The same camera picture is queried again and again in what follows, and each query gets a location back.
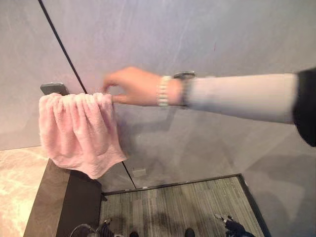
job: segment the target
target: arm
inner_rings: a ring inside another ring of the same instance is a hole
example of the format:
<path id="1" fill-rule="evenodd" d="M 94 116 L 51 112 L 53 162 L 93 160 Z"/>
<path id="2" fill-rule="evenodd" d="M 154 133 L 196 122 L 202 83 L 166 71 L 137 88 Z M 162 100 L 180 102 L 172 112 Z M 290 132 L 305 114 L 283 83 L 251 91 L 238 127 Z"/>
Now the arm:
<path id="1" fill-rule="evenodd" d="M 119 85 L 126 94 L 114 95 L 114 102 L 157 106 L 160 80 L 161 76 L 137 68 L 126 68 L 108 75 L 104 90 L 111 85 Z M 246 119 L 292 122 L 296 87 L 295 74 L 199 78 L 192 80 L 187 101 L 192 109 Z M 167 95 L 170 105 L 179 105 L 181 82 L 171 80 Z"/>
<path id="2" fill-rule="evenodd" d="M 157 106 L 161 76 L 137 68 L 126 68 L 106 76 L 104 91 L 119 85 L 125 94 L 113 102 Z M 169 82 L 169 105 L 180 105 L 182 83 Z M 316 146 L 316 68 L 298 74 L 193 79 L 188 91 L 193 109 L 245 119 L 294 123 L 301 137 Z"/>
<path id="3" fill-rule="evenodd" d="M 295 74 L 195 79 L 188 101 L 193 109 L 290 123 L 297 83 Z"/>

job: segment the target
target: black sleeve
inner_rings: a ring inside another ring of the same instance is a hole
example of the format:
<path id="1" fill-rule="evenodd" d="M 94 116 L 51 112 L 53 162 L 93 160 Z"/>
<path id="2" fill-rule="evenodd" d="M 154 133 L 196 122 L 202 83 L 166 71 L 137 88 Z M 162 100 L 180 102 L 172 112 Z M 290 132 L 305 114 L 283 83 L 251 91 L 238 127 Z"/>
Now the black sleeve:
<path id="1" fill-rule="evenodd" d="M 298 93 L 293 120 L 301 137 L 316 147 L 316 68 L 298 73 Z"/>

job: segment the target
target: wrist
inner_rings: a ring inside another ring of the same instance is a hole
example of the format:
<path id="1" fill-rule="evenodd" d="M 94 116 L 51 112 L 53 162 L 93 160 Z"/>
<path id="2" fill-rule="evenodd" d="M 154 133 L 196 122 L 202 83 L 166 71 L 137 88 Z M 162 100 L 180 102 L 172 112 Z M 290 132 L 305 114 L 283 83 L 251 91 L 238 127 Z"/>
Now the wrist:
<path id="1" fill-rule="evenodd" d="M 178 79 L 172 79 L 168 83 L 167 96 L 169 105 L 181 105 L 183 85 Z"/>

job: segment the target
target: sleeve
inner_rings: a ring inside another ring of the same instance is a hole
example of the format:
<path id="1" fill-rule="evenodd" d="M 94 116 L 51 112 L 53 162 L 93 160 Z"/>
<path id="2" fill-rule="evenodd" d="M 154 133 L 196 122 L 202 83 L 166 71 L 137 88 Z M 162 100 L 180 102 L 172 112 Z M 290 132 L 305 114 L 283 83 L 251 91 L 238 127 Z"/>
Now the sleeve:
<path id="1" fill-rule="evenodd" d="M 299 72 L 298 79 L 293 121 L 301 137 L 316 147 L 316 68 Z"/>
<path id="2" fill-rule="evenodd" d="M 293 123 L 296 74 L 197 78 L 187 94 L 192 109 L 244 119 Z"/>

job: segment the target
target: beaded bracelet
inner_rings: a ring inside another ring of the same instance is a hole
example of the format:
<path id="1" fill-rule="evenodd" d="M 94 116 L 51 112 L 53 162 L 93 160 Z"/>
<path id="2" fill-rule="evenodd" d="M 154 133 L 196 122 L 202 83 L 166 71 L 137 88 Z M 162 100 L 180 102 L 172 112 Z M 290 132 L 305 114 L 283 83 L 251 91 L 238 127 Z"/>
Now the beaded bracelet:
<path id="1" fill-rule="evenodd" d="M 167 89 L 168 89 L 168 83 L 171 79 L 172 79 L 171 76 L 163 76 L 161 78 L 160 84 L 158 85 L 157 102 L 158 102 L 158 105 L 161 107 L 167 107 L 169 105 Z"/>

